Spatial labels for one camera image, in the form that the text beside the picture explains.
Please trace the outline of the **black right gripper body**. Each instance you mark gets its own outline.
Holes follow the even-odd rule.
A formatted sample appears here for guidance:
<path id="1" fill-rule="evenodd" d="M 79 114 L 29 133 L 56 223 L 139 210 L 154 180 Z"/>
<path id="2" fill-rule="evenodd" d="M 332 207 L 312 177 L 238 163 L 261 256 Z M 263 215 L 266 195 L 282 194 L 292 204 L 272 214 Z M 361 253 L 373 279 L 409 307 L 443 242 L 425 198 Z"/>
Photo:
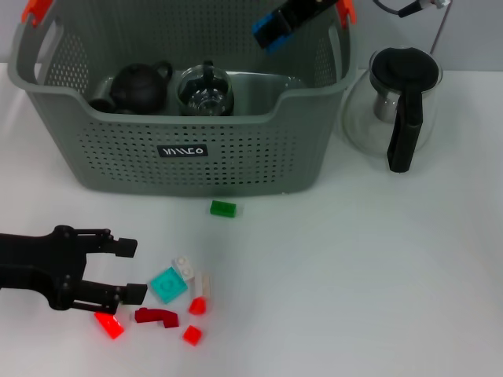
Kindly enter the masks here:
<path id="1" fill-rule="evenodd" d="M 294 30 L 337 2 L 338 0 L 288 0 L 281 6 L 281 15 L 285 18 L 288 26 Z"/>

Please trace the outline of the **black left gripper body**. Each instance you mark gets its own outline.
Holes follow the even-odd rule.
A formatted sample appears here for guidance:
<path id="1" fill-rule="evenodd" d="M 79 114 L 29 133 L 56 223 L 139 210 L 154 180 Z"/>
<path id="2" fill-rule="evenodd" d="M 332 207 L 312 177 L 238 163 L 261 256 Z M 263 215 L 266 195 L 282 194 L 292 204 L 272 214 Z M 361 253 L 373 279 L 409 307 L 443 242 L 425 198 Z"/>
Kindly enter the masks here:
<path id="1" fill-rule="evenodd" d="M 45 236 L 1 235 L 1 287 L 35 291 L 68 310 L 86 266 L 89 238 L 59 225 Z"/>

